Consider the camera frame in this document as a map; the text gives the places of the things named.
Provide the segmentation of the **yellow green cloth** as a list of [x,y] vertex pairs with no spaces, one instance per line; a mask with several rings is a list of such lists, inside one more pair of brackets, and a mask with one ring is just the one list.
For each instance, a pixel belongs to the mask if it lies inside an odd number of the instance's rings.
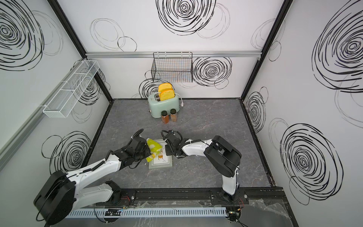
[[150,150],[150,155],[146,158],[147,162],[152,161],[162,151],[163,147],[158,142],[148,138],[147,145]]

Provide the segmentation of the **green picture frame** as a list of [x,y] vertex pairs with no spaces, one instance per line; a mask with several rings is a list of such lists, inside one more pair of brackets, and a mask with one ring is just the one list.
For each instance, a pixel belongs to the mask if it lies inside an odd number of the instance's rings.
[[149,169],[172,167],[173,157],[166,154],[167,143],[162,139],[158,139],[156,142],[162,146],[162,150],[149,162]]

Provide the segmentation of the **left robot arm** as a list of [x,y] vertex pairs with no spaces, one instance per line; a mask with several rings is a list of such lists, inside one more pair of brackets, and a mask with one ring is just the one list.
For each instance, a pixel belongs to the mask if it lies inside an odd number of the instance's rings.
[[108,181],[94,187],[90,184],[148,157],[150,149],[146,139],[141,137],[142,132],[143,129],[139,129],[126,146],[108,151],[100,161],[70,172],[58,170],[52,173],[34,199],[34,206],[45,226],[59,223],[79,208],[119,199],[120,188],[115,182]]

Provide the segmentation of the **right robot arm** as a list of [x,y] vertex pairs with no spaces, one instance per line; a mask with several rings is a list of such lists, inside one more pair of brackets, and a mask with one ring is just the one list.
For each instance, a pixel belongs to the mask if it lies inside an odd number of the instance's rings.
[[178,131],[162,130],[166,153],[178,159],[190,156],[206,157],[222,175],[222,196],[227,202],[234,201],[239,189],[238,171],[242,154],[223,137],[216,135],[210,140],[184,138]]

